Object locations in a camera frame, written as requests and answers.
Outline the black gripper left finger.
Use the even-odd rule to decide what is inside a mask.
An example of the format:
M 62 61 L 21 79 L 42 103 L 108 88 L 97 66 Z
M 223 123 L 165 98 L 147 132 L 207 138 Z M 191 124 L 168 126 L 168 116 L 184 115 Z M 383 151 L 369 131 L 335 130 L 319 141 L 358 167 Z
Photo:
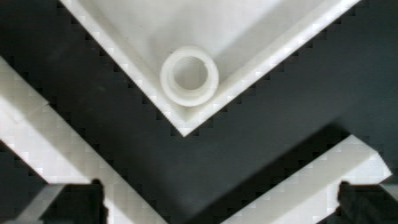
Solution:
M 88 184 L 49 184 L 26 205 L 15 224 L 106 224 L 104 187 Z

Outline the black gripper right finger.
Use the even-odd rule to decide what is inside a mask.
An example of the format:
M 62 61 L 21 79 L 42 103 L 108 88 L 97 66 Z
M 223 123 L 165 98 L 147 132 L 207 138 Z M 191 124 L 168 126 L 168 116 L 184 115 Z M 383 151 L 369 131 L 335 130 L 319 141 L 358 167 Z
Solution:
M 398 224 L 398 184 L 342 182 L 337 202 L 341 224 Z

